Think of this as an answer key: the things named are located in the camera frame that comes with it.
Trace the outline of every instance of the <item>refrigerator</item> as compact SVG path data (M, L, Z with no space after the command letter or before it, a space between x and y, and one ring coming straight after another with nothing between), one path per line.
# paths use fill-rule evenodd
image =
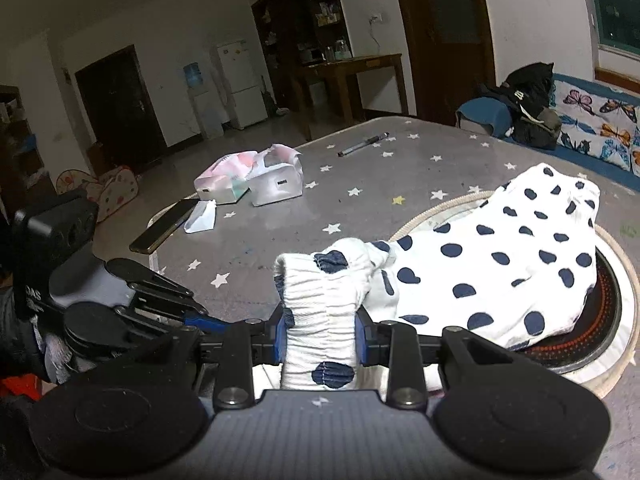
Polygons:
M251 65L246 41L219 44L212 50L211 57L222 79L220 83L225 94L223 104L231 118L232 126L242 130L265 120L267 110L262 100L258 78Z

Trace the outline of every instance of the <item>desk leg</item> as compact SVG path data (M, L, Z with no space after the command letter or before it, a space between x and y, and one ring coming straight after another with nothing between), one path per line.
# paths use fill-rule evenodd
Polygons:
M404 86L404 72L402 71L402 60L400 57L394 59L394 69L396 70L396 84L398 85L402 114L409 115L409 105L406 101L406 87Z
M336 74L336 79L338 80L338 92L340 93L340 103L342 104L342 116L344 117L347 126L353 126L355 121L353 120L353 111L351 110L347 78L344 74L340 73Z
M300 78L292 76L291 85L293 86L293 91L296 94L296 99L298 101L298 108L300 109L300 129L302 130L302 134L305 136L305 139L310 141L311 127L309 126L309 111L306 109L305 93L302 89L302 85L300 84Z

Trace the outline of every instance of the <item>table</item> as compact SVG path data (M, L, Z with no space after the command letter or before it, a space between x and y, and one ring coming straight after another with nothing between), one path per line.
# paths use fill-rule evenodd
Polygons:
M336 155L382 132L390 137L379 145L344 158ZM585 173L600 187L597 223L640 268L639 197L545 153L450 126L392 117L336 132L299 151L306 183L302 196L261 207L253 207L245 196L219 206L215 229L191 235L176 231L151 256L152 268L192 289L214 316L265 319L278 303L271 267L280 253L322 251L341 237L388 239L443 200L496 189L540 162L565 174ZM640 467L635 444L640 370L628 366L605 400L613 428L598 471L607 480L631 480L637 477L633 468Z
M311 140L311 130L309 128L308 108L306 106L303 85L305 78L316 76L320 78L334 78L337 81L338 92L340 94L340 104L342 115L349 126L355 124L353 109L349 96L347 77L369 70L378 70L392 66L396 72L396 84L398 85L398 95L400 96L400 106L403 115L409 115L409 107L406 100L406 89L404 87L404 73L402 72L402 54L386 54L384 56L360 56L340 61L324 62L320 64L298 67L291 75L291 83L296 94L298 106L302 116L302 129L306 140Z

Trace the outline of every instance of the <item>brown wooden door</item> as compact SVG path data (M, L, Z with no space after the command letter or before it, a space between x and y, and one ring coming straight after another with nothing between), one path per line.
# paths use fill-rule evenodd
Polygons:
M166 143L133 45L76 72L95 137L117 165L142 172Z
M495 84L485 0L399 0L419 118L454 124L455 111Z

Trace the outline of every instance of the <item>wooden desk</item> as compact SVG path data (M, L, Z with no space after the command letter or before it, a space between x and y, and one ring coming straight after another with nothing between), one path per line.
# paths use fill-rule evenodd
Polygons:
M311 129L309 127L309 110L306 106L303 85L306 85L305 78L310 76L334 78L337 81L344 120L347 122L348 126L353 126L355 124L355 120L353 119L353 109L351 107L351 100L349 97L347 77L356 75L360 72L368 72L369 70L377 70L379 68L392 66L396 71L396 84L398 85L398 95L400 96L402 114L408 115L409 107L406 102L406 89L404 87L404 74L402 72L402 62L400 59L401 56L402 54L361 56L297 68L296 71L291 74L291 83L294 92L296 93L298 106L300 107L300 115L302 117L301 127L306 140L311 140Z

